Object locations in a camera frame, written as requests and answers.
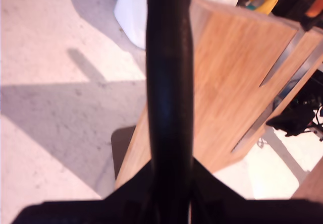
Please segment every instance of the black pole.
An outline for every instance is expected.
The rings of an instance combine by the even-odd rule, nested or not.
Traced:
[[[192,179],[190,0],[148,0],[146,60],[153,199],[160,223],[188,223]]]

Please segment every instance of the light wood surface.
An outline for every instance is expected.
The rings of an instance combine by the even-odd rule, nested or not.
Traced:
[[[308,199],[323,203],[323,158],[321,158],[314,169],[308,174],[292,198]]]
[[[274,76],[260,83],[297,31],[285,23],[242,8],[193,0],[194,156],[211,172],[242,159],[263,134],[262,126],[239,151],[234,146],[322,40],[310,31]],[[273,112],[278,115],[322,62],[295,86]],[[150,159],[147,109],[137,125],[116,187]]]

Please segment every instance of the wooden cabinet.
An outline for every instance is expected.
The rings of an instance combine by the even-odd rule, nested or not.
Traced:
[[[193,0],[194,156],[215,172],[241,160],[264,133],[264,124],[232,151],[260,114],[323,40],[307,32],[283,65],[259,86],[299,29],[298,23],[243,8]],[[323,61],[314,64],[275,109],[278,115]],[[130,142],[116,187],[132,178],[150,159],[147,110]]]

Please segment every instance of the floor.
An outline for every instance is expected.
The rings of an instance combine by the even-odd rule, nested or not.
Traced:
[[[111,135],[145,105],[145,53],[115,0],[1,0],[1,222],[44,200],[114,189]],[[307,133],[269,129],[214,175],[246,198],[289,198],[323,155]]]

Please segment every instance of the white plastic object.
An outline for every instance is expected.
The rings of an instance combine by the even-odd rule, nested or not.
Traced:
[[[235,6],[238,0],[209,0]],[[145,49],[147,0],[117,0],[115,17],[129,40]]]

